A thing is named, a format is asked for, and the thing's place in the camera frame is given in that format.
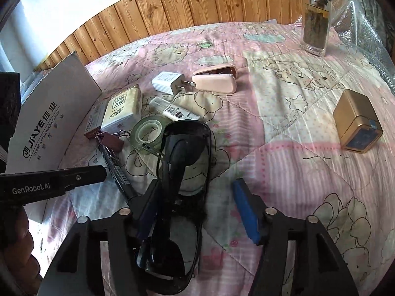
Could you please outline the person's left hand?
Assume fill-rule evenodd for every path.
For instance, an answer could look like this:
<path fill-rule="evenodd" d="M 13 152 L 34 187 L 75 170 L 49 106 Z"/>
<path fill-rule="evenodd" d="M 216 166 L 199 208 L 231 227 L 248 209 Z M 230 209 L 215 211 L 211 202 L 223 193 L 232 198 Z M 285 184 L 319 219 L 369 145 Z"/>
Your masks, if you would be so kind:
<path fill-rule="evenodd" d="M 37 295 L 42 282 L 33 250 L 34 240 L 24 207 L 1 211 L 1 255 L 13 280 L 26 295 Z"/>

